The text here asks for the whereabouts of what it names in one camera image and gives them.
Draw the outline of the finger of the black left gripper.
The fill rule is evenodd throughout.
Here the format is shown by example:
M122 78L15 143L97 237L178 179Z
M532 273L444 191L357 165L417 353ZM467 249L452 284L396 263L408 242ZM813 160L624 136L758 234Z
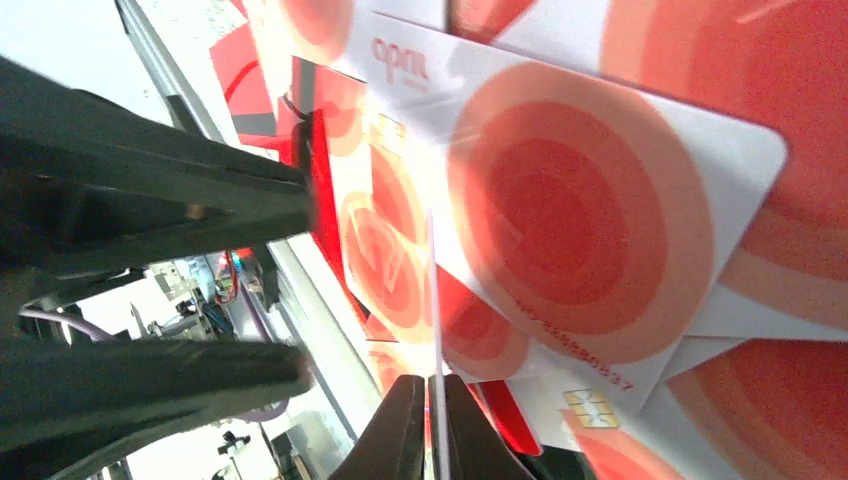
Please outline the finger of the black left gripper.
M106 272L223 250L274 200L313 222L304 172L2 61L3 263Z
M1 344L1 475L84 479L170 435L310 389L285 343Z

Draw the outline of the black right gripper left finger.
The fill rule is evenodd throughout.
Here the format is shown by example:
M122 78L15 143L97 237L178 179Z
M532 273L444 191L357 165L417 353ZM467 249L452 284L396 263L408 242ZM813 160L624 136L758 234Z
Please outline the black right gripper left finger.
M401 375L330 480L421 480L425 380Z

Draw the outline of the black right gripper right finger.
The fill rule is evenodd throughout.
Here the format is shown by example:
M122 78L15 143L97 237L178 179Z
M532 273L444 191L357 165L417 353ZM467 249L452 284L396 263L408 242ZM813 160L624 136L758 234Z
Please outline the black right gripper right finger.
M461 377L437 379L437 477L530 479L490 425Z

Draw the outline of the white red credit card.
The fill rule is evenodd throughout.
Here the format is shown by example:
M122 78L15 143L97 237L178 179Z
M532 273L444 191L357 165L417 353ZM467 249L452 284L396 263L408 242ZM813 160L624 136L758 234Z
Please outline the white red credit card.
M442 348L441 312L439 283L436 261L436 240L434 232L433 212L428 209L425 213L427 234L427 277L429 280L429 312L433 327L434 368L428 380L430 389L430 420L431 420L431 455L434 468L434 478L446 480L451 478L450 453L448 438L447 401L445 393L444 358Z

